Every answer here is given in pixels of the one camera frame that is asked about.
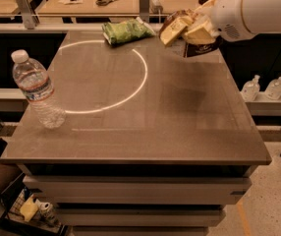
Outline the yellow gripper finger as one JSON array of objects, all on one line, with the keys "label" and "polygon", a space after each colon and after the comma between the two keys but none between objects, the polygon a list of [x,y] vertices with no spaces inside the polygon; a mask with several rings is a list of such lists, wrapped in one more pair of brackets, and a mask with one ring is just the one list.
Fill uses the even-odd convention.
[{"label": "yellow gripper finger", "polygon": [[198,23],[182,34],[182,38],[189,44],[201,45],[210,44],[216,40],[217,31],[211,21]]},{"label": "yellow gripper finger", "polygon": [[179,35],[192,23],[193,18],[188,15],[168,17],[160,30],[160,40],[165,46],[172,44],[179,37]]}]

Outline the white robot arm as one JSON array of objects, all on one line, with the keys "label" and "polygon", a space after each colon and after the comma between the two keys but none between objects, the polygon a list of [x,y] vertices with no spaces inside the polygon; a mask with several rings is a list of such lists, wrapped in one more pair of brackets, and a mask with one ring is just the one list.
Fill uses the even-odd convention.
[{"label": "white robot arm", "polygon": [[281,33],[281,0],[208,0],[167,17],[159,38],[166,46],[178,38],[205,45],[218,38],[234,42],[261,33]]}]

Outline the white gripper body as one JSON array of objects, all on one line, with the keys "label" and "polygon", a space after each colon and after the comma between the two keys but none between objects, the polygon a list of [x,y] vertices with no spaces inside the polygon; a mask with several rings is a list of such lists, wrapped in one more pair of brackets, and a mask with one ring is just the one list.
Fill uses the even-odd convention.
[{"label": "white gripper body", "polygon": [[243,0],[217,0],[210,15],[222,38],[235,42],[255,37],[243,19]]}]

